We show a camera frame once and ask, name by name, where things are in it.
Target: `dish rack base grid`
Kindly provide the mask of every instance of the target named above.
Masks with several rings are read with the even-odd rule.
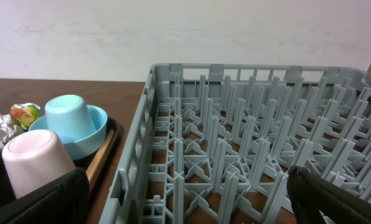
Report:
[[[190,70],[199,80],[185,78]],[[318,82],[305,80],[317,73]],[[177,224],[201,209],[218,223],[234,222],[235,210],[275,223],[283,210],[292,213],[286,183],[293,165],[371,203],[371,74],[154,65],[100,223]],[[162,193],[148,197],[149,183]],[[265,205],[255,206],[250,195]]]

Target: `wooden table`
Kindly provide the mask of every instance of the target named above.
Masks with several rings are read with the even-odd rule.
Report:
[[[108,116],[122,124],[122,140],[119,147],[113,149],[113,156],[103,169],[104,175],[95,186],[86,223],[99,222],[143,87],[144,83],[136,82],[0,79],[0,113],[7,114],[15,103],[32,102],[44,108],[46,102],[56,96],[76,94],[82,96],[86,104],[104,108]]]

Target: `blue bowl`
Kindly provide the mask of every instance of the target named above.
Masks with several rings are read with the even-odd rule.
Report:
[[[96,152],[105,141],[106,123],[108,121],[106,112],[103,109],[92,105],[87,105],[87,110],[91,116],[91,119],[93,120],[96,131],[83,139],[64,144],[65,149],[68,151],[69,155],[74,161],[82,159]],[[30,126],[29,131],[38,129],[48,129],[45,115],[37,119]]]

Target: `plastic crate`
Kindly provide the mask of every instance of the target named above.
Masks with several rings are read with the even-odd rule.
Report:
[[[185,78],[190,71],[200,79]],[[311,77],[316,81],[305,80]],[[151,164],[158,154],[163,163]],[[371,74],[154,65],[100,223],[177,224],[197,208],[219,223],[229,223],[235,209],[274,223],[281,209],[292,212],[286,197],[292,165],[371,203]],[[149,182],[160,183],[163,195],[145,199]],[[249,201],[251,193],[267,198],[262,210]],[[212,194],[221,196],[219,207],[208,202]]]

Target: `wooden handle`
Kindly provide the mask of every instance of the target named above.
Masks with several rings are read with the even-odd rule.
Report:
[[[98,152],[94,156],[94,159],[91,161],[90,165],[86,170],[87,178],[89,181],[90,191],[93,190],[94,185],[98,179],[98,175],[103,168],[105,160],[109,154],[109,143],[111,143],[112,138],[114,136],[115,131],[113,129],[110,130],[108,136],[106,137],[104,144],[99,148]]]

